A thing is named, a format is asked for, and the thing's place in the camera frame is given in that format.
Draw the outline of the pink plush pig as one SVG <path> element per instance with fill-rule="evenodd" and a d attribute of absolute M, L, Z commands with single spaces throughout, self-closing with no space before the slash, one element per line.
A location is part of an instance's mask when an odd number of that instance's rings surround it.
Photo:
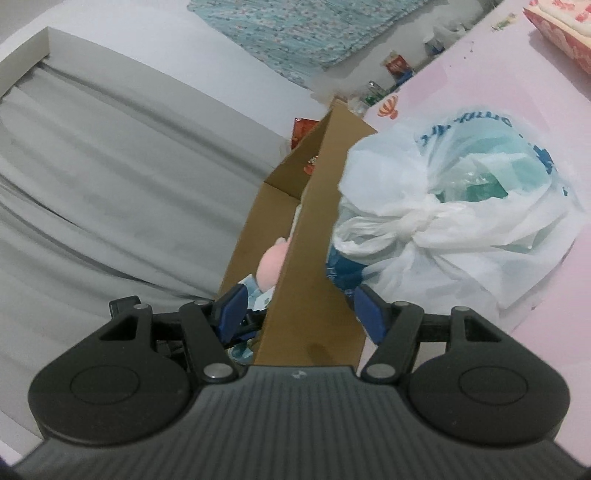
<path fill-rule="evenodd" d="M 266 292 L 276 286 L 288 247 L 290 247 L 290 240 L 280 237 L 273 246 L 264 252 L 256 269 L 256 283 L 259 285 L 260 291 Z"/>

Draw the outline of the blue checked towel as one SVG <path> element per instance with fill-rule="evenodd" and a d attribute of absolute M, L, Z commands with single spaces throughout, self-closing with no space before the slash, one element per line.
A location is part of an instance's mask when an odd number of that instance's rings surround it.
<path fill-rule="evenodd" d="M 276 287 L 263 291 L 253 275 L 243 278 L 240 284 L 245 285 L 247 291 L 247 309 L 245 317 L 238 324 L 238 330 L 229 342 L 226 353 L 236 364 L 249 366 L 253 361 L 256 337 L 263 328 L 266 310 L 270 306 Z"/>

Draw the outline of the brown cardboard box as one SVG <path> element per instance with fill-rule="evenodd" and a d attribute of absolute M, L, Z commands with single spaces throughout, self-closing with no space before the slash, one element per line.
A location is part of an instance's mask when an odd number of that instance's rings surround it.
<path fill-rule="evenodd" d="M 286 261 L 256 344 L 257 366 L 352 366 L 366 335 L 345 295 L 325 275 L 339 180 L 349 148 L 374 129 L 337 103 L 267 176 L 243 226 L 221 288 L 256 271 L 277 238 Z"/>

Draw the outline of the grey curtain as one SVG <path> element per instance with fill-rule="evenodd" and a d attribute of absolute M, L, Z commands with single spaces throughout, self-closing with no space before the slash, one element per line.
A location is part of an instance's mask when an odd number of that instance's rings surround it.
<path fill-rule="evenodd" d="M 1 101 L 1 432 L 39 431 L 27 391 L 110 300 L 168 311 L 217 294 L 287 142 L 148 72 L 49 58 Z"/>

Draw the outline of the white plastic bag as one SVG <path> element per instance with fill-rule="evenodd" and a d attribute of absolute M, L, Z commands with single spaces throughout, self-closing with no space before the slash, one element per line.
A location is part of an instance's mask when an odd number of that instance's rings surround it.
<path fill-rule="evenodd" d="M 542 300 L 586 214 L 530 128 L 476 107 L 409 118 L 349 149 L 325 273 L 346 295 L 515 329 Z"/>

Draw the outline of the red orange snack bag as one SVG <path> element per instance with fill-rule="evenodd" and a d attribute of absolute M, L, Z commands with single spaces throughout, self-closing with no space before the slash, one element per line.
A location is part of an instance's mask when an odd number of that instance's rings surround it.
<path fill-rule="evenodd" d="M 294 119 L 293 131 L 290 137 L 290 149 L 294 150 L 304 140 L 305 136 L 318 125 L 318 120 L 297 117 Z"/>

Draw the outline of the red can on floor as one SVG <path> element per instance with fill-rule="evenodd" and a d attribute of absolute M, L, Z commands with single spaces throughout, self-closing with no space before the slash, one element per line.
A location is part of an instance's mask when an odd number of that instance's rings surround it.
<path fill-rule="evenodd" d="M 382 65 L 389 71 L 397 84 L 404 83 L 414 74 L 414 70 L 407 60 L 396 51 L 386 57 Z"/>

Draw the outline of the pink wet wipes pack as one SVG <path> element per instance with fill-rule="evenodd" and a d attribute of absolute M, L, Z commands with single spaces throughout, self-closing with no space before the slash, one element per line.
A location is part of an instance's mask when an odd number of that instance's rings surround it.
<path fill-rule="evenodd" d="M 590 74 L 589 1 L 530 1 L 523 13 L 547 40 Z"/>

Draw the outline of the floral teal wall cloth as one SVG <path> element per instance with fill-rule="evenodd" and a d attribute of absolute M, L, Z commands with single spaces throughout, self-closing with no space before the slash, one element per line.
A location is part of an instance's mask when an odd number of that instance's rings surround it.
<path fill-rule="evenodd" d="M 304 86 L 425 1 L 190 1 L 187 10 L 274 72 Z"/>

